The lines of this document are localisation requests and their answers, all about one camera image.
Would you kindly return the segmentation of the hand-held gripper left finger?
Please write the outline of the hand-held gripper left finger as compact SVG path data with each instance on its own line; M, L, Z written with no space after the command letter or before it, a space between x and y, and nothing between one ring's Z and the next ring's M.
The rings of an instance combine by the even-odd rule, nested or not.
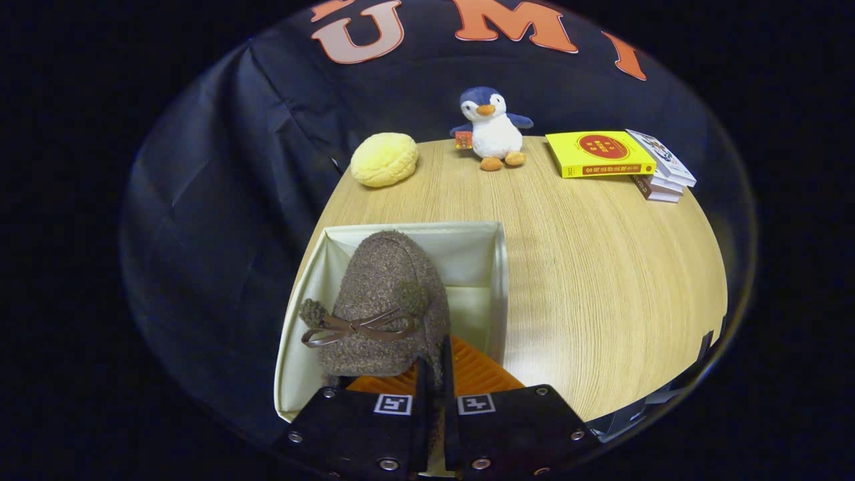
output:
M321 387L274 450L318 479L414 479L429 440L430 367L419 359L415 395Z

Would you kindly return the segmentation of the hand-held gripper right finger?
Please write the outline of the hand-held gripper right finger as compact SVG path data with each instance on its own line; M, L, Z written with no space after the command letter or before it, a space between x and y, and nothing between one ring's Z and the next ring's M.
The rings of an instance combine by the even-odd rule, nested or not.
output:
M457 395L449 336L442 355L445 464L457 478L553 479L602 447L552 386Z

